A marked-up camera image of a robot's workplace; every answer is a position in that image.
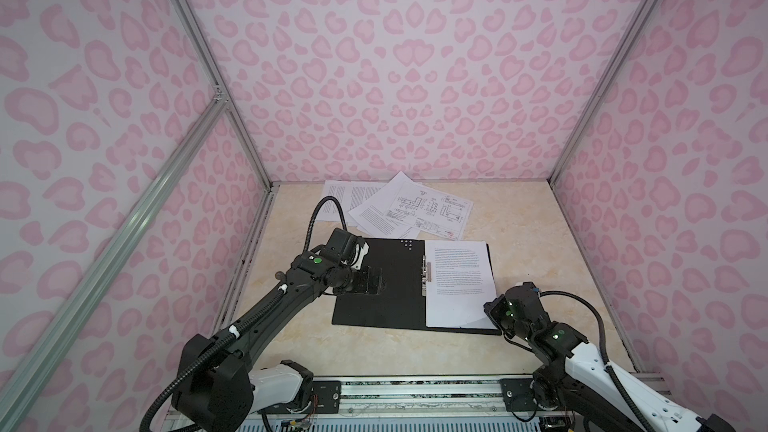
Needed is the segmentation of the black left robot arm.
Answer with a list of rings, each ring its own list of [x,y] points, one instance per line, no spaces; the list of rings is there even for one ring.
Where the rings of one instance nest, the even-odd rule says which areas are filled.
[[[191,420],[191,431],[235,431],[254,410],[276,404],[304,407],[313,379],[306,368],[283,361],[256,380],[249,375],[289,321],[327,290],[337,295],[380,293],[380,271],[364,263],[368,252],[364,238],[337,228],[327,243],[296,256],[243,316],[210,338],[193,336],[182,349],[176,377],[151,403],[140,430],[150,430],[165,403]]]

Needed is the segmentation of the technical drawing sheet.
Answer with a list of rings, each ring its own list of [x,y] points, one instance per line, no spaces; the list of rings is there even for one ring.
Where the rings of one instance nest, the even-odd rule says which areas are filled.
[[[470,200],[411,182],[400,186],[385,216],[446,240],[461,240],[472,208]]]

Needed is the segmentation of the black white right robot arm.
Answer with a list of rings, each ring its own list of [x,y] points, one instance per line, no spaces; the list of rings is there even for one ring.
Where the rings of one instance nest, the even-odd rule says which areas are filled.
[[[592,343],[571,325],[555,321],[541,300],[564,297],[585,306],[595,317],[598,341]],[[582,297],[543,291],[522,282],[484,304],[490,322],[507,342],[516,337],[541,366],[532,374],[533,402],[539,410],[563,408],[603,431],[732,431],[724,418],[703,417],[653,390],[609,359],[605,323]]]

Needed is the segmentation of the red black folder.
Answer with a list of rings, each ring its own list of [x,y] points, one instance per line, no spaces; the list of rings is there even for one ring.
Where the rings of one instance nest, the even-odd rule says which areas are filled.
[[[380,295],[344,295],[336,299],[332,323],[416,331],[498,336],[494,332],[439,329],[426,326],[425,243],[416,239],[369,239],[363,264],[380,267],[384,289]]]

